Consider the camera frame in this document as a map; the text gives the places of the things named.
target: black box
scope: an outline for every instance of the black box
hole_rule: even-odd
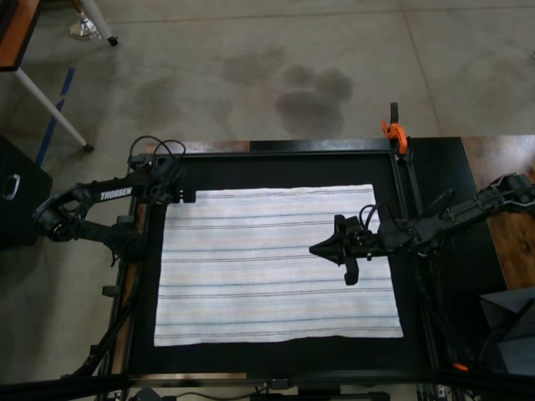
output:
[[[32,214],[50,195],[52,178],[0,135],[0,248],[32,245]]]

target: table leg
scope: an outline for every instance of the table leg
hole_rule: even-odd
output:
[[[70,122],[65,119],[65,117],[59,112],[58,109],[52,104],[50,100],[41,92],[41,89],[37,87],[36,84],[24,73],[23,69],[18,69],[15,71],[15,75],[20,79],[20,82],[37,98],[41,104],[47,108],[47,110],[52,114],[52,116],[73,136],[73,138],[82,145],[86,152],[92,152],[93,146],[88,144],[82,135],[74,129]]]
[[[93,20],[94,25],[99,30],[100,36],[110,42],[112,46],[117,46],[117,37],[111,34],[111,31],[108,28],[108,25],[106,24],[105,20],[102,18],[102,14],[100,13],[100,10],[97,5],[94,3],[94,0],[80,1],[82,2],[85,11],[87,11],[89,18]]]

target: white towel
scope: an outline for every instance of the white towel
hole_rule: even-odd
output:
[[[205,190],[169,205],[155,345],[403,337],[388,258],[359,259],[346,287],[345,266],[308,252],[333,234],[334,215],[374,203],[373,186],[359,185]]]

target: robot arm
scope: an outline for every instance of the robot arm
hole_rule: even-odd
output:
[[[96,203],[126,196],[136,196],[141,203],[149,204],[166,204],[185,198],[183,191],[178,187],[184,173],[181,160],[169,157],[158,165],[153,165],[151,161],[151,155],[141,156],[140,160],[132,163],[135,171],[125,178],[79,184],[49,198],[33,213],[39,234],[47,236],[52,241],[63,242],[82,238],[102,242],[117,258],[129,261],[139,259],[143,244],[131,225],[118,222],[112,226],[104,226],[86,221],[85,217]],[[184,201],[195,201],[195,195],[191,198]],[[71,203],[77,205],[73,209],[68,209],[67,205]]]
[[[444,245],[445,240],[488,216],[500,212],[535,211],[535,186],[525,175],[504,175],[483,188],[470,200],[449,206],[453,191],[439,196],[415,219],[402,221],[390,216],[380,224],[376,234],[368,230],[371,215],[381,206],[373,206],[366,223],[357,216],[334,217],[334,234],[326,241],[310,247],[310,253],[338,265],[345,264],[345,283],[353,286],[359,280],[357,258],[371,260],[374,256],[391,256],[400,249],[425,256]]]

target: wet spot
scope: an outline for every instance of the wet spot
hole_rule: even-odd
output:
[[[339,106],[312,91],[283,94],[275,109],[284,129],[300,138],[336,136],[344,126]]]
[[[347,102],[353,96],[353,81],[337,69],[327,69],[318,75],[315,89],[335,102]]]
[[[174,124],[182,117],[174,93],[177,82],[172,77],[162,77],[143,83],[131,102],[133,117],[143,129],[161,129]]]
[[[303,65],[293,65],[284,72],[284,83],[287,86],[295,86],[301,89],[310,88],[315,80],[316,73],[314,70]]]
[[[234,84],[253,86],[270,79],[287,61],[284,48],[240,54],[224,62],[221,76]]]
[[[353,96],[353,81],[337,69],[316,74],[294,65],[284,72],[288,86],[310,88],[281,94],[275,110],[283,128],[295,139],[338,137],[344,127],[342,103]]]
[[[232,101],[226,97],[208,98],[203,100],[203,105],[221,129],[232,137],[232,129],[229,123],[233,108]]]

